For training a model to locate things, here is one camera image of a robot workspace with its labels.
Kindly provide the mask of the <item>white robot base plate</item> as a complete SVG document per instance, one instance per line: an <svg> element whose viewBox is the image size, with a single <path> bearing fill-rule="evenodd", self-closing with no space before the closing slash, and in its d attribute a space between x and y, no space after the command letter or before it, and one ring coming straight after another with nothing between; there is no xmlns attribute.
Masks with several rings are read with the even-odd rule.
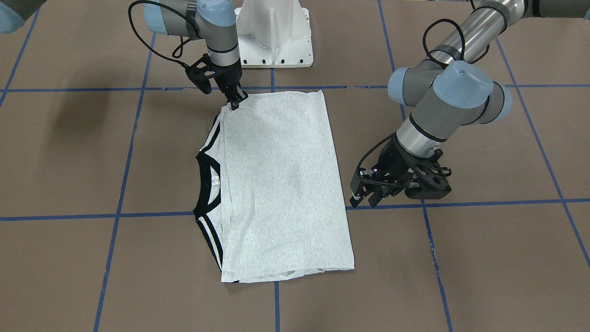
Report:
<svg viewBox="0 0 590 332"><path fill-rule="evenodd" d="M299 0L245 0L234 12L242 68L312 67L310 15Z"/></svg>

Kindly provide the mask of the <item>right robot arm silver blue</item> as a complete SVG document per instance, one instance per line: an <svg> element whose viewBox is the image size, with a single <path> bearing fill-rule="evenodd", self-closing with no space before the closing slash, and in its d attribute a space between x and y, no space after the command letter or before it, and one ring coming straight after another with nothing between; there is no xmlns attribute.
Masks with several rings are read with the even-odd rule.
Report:
<svg viewBox="0 0 590 332"><path fill-rule="evenodd" d="M236 110L247 99L242 89L237 16L231 0L135 0L127 8L130 27L139 37L132 11L142 6L146 27L155 34L178 36L181 42L167 61L180 65L188 78L202 93L212 92L211 81ZM192 65L181 61L183 47L191 41L203 40L207 52Z"/></svg>

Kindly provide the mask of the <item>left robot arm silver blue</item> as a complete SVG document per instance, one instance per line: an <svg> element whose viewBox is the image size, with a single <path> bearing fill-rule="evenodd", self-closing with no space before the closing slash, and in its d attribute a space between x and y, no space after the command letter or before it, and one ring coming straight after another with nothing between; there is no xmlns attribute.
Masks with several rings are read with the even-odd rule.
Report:
<svg viewBox="0 0 590 332"><path fill-rule="evenodd" d="M451 169L439 159L445 143L460 126L491 124L512 107L512 95L475 63L500 34L523 18L589 17L587 0L483 0L438 46L429 48L422 36L425 59L415 67L393 71L389 97L413 110L381 148L374 166L358 164L351 180L353 208L367 200L371 207L384 198L404 193L415 200L437 200L451 192Z"/></svg>

